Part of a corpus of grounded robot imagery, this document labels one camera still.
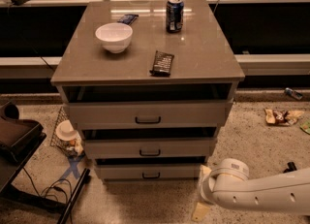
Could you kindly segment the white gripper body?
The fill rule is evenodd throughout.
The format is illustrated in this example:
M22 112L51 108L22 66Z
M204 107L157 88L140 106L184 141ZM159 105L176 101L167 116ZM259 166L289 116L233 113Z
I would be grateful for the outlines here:
M224 159L213 169L201 165L197 191L199 198L209 204L236 204L233 187L249 178L249 167L242 161Z

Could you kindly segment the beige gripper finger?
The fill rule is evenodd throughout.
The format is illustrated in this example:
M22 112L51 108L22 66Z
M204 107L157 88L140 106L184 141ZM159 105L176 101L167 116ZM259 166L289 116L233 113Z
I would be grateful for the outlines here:
M201 222L205 216L210 211L210 205L196 202L193 213L192 213L192 220L195 222Z

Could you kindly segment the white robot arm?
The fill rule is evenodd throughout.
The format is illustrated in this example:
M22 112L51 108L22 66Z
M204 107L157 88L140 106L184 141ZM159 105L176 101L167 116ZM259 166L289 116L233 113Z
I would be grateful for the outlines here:
M249 167L227 158L213 169L201 165L198 201L192 220L199 222L212 206L235 210L310 215L310 169L249 178Z

